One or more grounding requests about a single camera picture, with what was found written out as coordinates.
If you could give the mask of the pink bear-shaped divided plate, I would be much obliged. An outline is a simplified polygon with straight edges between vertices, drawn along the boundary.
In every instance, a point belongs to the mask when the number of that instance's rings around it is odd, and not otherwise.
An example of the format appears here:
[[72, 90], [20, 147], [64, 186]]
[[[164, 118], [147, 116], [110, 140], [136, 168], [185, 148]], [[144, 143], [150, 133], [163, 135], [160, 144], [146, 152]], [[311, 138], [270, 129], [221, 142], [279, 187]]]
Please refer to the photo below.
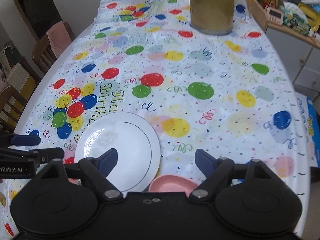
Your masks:
[[163, 175], [155, 178], [149, 192], [184, 192], [189, 195], [198, 185], [187, 178], [176, 175]]

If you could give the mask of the small kitchen timer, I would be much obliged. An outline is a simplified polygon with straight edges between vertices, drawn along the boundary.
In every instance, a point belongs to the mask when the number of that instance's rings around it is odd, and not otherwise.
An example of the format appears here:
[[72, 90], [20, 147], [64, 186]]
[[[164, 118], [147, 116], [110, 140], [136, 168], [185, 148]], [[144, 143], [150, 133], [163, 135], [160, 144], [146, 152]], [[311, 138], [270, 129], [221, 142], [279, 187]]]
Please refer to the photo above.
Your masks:
[[266, 17], [268, 22], [275, 24], [275, 25], [282, 25], [284, 14], [282, 11], [275, 9], [273, 7], [266, 8]]

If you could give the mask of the near left wooden chair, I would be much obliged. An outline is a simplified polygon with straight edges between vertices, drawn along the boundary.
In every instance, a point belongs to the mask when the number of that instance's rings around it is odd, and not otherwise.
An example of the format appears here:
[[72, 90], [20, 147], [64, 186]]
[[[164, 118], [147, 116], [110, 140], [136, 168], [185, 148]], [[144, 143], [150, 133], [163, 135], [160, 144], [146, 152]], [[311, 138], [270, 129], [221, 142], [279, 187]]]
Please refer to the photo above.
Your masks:
[[1, 125], [4, 130], [13, 132], [22, 115], [27, 100], [9, 85], [1, 91]]

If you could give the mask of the white round plate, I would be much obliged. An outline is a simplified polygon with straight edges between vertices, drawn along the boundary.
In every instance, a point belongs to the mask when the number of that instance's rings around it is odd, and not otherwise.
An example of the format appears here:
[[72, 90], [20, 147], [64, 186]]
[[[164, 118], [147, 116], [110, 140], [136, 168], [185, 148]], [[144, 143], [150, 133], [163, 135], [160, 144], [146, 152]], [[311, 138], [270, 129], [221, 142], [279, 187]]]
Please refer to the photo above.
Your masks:
[[141, 116], [114, 112], [100, 117], [81, 135], [74, 162], [98, 158], [109, 149], [118, 161], [106, 178], [123, 195], [142, 192], [153, 181], [161, 161], [161, 146], [153, 127]]

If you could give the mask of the balloon print tablecloth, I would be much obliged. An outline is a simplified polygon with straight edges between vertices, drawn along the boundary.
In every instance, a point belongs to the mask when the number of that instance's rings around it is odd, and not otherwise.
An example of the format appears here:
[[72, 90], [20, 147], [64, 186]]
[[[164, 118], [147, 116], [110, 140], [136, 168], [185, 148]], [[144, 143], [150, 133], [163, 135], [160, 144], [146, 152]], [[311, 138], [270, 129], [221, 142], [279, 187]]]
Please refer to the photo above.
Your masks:
[[[233, 31], [205, 35], [189, 0], [101, 0], [24, 110], [30, 151], [62, 148], [30, 179], [1, 179], [1, 239], [300, 239], [308, 204], [304, 124], [290, 78], [267, 36], [234, 0]], [[107, 202], [81, 183], [78, 141], [100, 117], [127, 112], [155, 130], [157, 178], [206, 179], [203, 149], [234, 161], [211, 202], [184, 192], [128, 192]]]

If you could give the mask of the blue white cardboard box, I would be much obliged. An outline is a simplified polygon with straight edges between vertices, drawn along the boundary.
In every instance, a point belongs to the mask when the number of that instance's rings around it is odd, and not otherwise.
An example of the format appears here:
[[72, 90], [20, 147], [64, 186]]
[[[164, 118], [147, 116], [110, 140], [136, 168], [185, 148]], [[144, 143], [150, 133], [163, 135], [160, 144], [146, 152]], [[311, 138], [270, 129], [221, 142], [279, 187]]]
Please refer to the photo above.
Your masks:
[[310, 166], [319, 167], [318, 114], [310, 98], [299, 92], [295, 95], [304, 124]]

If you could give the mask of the wooden chair with pink cloth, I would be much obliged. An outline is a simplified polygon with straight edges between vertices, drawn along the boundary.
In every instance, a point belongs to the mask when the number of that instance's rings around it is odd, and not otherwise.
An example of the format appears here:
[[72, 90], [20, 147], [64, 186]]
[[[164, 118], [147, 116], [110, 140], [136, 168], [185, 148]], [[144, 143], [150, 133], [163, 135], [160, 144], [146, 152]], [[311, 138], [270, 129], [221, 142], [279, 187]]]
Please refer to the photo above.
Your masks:
[[53, 25], [37, 42], [31, 58], [39, 69], [46, 74], [74, 39], [69, 24], [60, 21]]

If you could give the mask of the white drawer cabinet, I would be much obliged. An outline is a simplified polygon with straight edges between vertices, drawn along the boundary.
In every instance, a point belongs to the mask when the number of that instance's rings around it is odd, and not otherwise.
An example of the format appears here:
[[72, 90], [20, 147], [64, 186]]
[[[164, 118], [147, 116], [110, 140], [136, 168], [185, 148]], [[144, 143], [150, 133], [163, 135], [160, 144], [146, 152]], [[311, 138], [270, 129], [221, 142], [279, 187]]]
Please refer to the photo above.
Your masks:
[[311, 68], [309, 58], [316, 51], [311, 42], [267, 27], [266, 35], [278, 53], [296, 91], [315, 100], [319, 95], [319, 71]]

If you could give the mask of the gold thermos jug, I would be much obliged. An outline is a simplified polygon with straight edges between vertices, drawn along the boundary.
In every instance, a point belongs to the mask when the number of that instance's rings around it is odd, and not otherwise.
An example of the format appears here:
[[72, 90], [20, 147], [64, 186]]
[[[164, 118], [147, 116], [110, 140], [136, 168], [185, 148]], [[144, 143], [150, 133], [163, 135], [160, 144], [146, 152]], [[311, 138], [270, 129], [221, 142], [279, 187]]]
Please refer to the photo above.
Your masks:
[[234, 0], [190, 0], [190, 25], [204, 34], [229, 34], [233, 17]]

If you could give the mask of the wooden tray with clutter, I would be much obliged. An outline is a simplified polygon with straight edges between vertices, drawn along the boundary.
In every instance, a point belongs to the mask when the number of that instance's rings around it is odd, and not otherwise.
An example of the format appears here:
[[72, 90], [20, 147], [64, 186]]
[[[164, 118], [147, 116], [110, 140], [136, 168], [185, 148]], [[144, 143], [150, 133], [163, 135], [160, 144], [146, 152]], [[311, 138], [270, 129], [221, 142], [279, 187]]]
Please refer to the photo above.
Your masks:
[[[313, 27], [307, 27], [310, 23], [304, 11], [296, 3], [293, 3], [293, 0], [278, 0], [277, 4], [271, 3], [271, 5], [268, 5], [265, 0], [247, 0], [247, 2], [250, 13], [263, 30], [266, 30], [267, 27], [275, 27], [319, 46], [319, 40], [313, 37]], [[283, 12], [282, 25], [268, 22], [266, 17], [267, 7], [273, 7]]]

